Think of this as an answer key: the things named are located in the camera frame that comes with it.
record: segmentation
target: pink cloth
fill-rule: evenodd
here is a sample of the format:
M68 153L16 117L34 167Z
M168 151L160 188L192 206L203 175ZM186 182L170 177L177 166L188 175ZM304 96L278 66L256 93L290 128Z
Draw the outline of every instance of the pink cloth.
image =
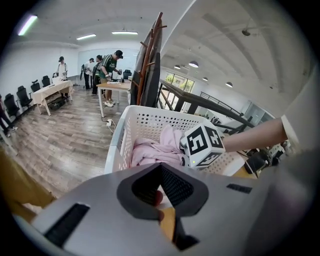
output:
M181 137L182 132L174 130L170 124L162 130L160 143L138 137L133 146L131 167L160 162L181 165L184 156L180 150Z

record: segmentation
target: vent slot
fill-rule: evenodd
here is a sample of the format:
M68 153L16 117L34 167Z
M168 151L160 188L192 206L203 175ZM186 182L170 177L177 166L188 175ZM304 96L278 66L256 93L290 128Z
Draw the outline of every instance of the vent slot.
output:
M228 189L232 189L232 190L239 191L239 192L246 193L246 194L249 194L251 192L251 190L252 190L252 187L241 186L241 185L238 185L238 184L229 184L226 187Z
M62 247L89 209L87 205L74 204L44 236L56 246Z

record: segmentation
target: white sleeve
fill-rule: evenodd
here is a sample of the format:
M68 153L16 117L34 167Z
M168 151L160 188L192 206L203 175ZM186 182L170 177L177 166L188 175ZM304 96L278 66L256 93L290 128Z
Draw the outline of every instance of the white sleeve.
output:
M295 153L320 146L320 72L316 65L300 94L281 117Z

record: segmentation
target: white laundry basket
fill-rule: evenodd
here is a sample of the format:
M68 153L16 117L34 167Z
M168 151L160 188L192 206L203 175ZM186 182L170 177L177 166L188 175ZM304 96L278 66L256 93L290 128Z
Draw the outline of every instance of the white laundry basket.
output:
M193 114L136 105L126 107L114 131L104 173L130 168L131 153L137 137L159 142L160 134L167 124L184 132L199 123L212 125L206 118ZM203 171L231 176L244 164L245 161L238 153L223 153Z

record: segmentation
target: ceiling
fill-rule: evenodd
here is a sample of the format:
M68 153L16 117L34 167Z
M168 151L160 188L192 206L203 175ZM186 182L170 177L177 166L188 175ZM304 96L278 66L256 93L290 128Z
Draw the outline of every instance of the ceiling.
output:
M233 90L275 116L294 100L314 63L312 51L290 17L265 0L44 0L30 11L38 19L13 42L86 46L106 41L143 41L163 12L161 66L208 86ZM247 28L250 36L244 36ZM138 35L113 35L112 31ZM76 40L81 36L96 37ZM197 61L199 68L188 65Z
M274 97L286 108L308 79L313 55L290 17L271 3L197 0L181 21L187 25L173 31L161 65L186 66L180 71L199 80L207 77L210 86L230 81L232 90L258 104ZM244 28L250 36L243 35Z
M168 25L168 37L191 0L43 0L30 11L38 19L25 36L14 42L46 41L88 45L104 41L143 41L159 12ZM138 32L137 35L113 35L112 31ZM76 38L96 34L85 40Z

